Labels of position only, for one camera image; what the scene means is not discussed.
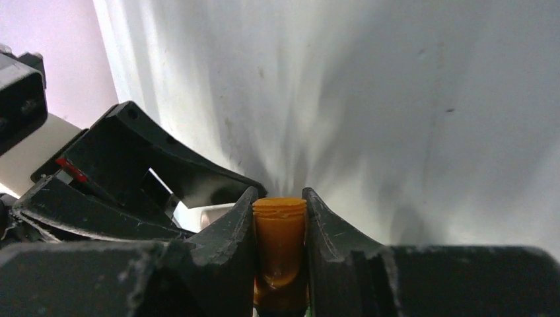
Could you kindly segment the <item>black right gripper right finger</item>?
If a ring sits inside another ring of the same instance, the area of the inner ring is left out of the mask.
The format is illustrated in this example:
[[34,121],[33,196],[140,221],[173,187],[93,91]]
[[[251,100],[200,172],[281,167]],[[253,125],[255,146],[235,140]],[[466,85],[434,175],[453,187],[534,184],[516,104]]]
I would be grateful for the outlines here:
[[389,246],[305,188],[313,316],[558,316],[559,262],[530,246]]

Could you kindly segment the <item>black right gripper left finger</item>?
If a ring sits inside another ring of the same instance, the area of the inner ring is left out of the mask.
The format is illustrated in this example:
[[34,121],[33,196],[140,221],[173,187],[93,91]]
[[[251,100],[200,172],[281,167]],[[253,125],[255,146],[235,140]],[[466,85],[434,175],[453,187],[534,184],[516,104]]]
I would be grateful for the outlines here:
[[251,316],[257,198],[248,188],[185,241],[13,244],[1,251],[1,315]]

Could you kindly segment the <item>orange water faucet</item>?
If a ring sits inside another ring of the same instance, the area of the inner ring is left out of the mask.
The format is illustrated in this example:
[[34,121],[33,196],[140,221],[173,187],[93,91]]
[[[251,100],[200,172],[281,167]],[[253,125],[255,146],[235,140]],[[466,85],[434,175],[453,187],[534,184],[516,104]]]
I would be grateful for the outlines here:
[[258,265],[254,306],[259,316],[304,316],[308,307],[306,200],[269,197],[252,205]]

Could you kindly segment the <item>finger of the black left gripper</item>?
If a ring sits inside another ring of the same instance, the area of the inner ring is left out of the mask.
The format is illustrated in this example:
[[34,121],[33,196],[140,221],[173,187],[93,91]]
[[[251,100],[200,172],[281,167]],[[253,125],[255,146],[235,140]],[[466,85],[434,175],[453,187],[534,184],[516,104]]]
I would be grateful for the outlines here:
[[149,171],[189,208],[236,202],[264,186],[183,145],[129,101],[111,107],[57,158],[58,165],[102,199],[125,205]]
[[14,213],[30,221],[73,234],[110,241],[187,240],[194,233],[142,220],[96,198],[82,194],[59,178],[48,176],[33,185],[13,205]]

